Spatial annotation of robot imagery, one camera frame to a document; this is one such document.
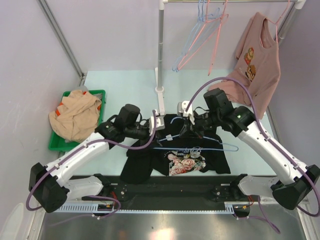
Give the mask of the black t-shirt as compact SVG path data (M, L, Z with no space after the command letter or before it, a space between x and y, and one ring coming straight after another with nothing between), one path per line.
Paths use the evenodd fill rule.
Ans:
M162 139L163 130L156 133ZM155 150L155 143L142 150L126 152L127 160L120 174L120 180L128 184L141 184L151 177L152 171L165 176L175 176L189 172L199 171L206 173L214 171L217 174L230 174L224 152L202 151L197 154L188 154L168 150Z

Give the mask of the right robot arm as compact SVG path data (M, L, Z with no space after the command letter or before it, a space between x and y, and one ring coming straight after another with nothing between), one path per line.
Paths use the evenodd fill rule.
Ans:
M282 207L294 210L312 190L320 177L316 165L296 159L263 127L258 126L254 113L245 106L233 107L219 88L204 94L208 112L198 115L190 101L177 105L177 114L185 118L181 136L194 134L203 138L205 130L221 127L246 143L275 172L275 177L241 174L230 188L231 196L242 201L248 195L274 198Z

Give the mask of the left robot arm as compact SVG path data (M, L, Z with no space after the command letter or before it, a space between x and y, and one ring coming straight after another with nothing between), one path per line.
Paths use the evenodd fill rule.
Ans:
M33 165L30 169L26 209L44 209L52 213L67 201L77 199L113 201L120 206L119 200L112 195L110 182L102 174L74 179L74 173L113 147L134 151L147 148L156 135L157 117L158 112L154 109L148 124L142 125L140 109L126 104L118 114L99 124L89 137L64 156L47 165Z

